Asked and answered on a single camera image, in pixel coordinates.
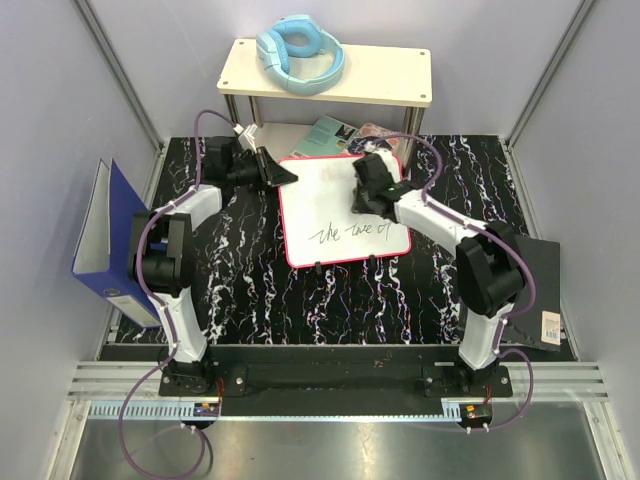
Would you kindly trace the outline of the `pink framed whiteboard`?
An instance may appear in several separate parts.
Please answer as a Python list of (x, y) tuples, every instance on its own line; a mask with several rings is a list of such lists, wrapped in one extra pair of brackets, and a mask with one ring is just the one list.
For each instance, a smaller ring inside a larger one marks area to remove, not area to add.
[(279, 188), (288, 264), (311, 268), (370, 257), (405, 255), (409, 229), (377, 215), (352, 211), (357, 155), (290, 157), (279, 165), (298, 180)]

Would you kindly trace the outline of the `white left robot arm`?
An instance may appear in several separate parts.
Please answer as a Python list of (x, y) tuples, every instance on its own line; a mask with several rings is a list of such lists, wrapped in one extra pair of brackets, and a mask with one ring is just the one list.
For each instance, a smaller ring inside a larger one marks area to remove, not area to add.
[(238, 187), (276, 188), (298, 176), (277, 163), (264, 146), (232, 137), (194, 140), (194, 183), (155, 210), (133, 216), (128, 276), (140, 286), (160, 319), (168, 342), (157, 369), (163, 379), (193, 395), (220, 385), (192, 298), (194, 232), (225, 209)]

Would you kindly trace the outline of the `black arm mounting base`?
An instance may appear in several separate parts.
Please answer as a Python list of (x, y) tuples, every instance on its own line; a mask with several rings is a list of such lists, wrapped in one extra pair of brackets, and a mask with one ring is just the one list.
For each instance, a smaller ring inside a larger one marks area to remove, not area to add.
[(452, 346), (216, 346), (205, 380), (162, 374), (164, 397), (222, 396), (226, 419), (441, 415), (444, 400), (514, 395), (506, 366), (471, 372)]

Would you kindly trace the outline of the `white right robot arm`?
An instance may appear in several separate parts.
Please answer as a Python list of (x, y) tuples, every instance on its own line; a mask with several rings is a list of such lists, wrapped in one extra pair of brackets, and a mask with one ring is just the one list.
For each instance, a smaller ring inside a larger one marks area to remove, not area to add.
[(509, 320), (535, 304), (537, 287), (509, 225), (484, 223), (435, 200), (410, 181), (395, 181), (380, 153), (353, 162), (352, 210), (414, 230), (454, 256), (457, 290), (467, 316), (458, 359), (450, 374), (457, 390), (476, 396), (498, 366)]

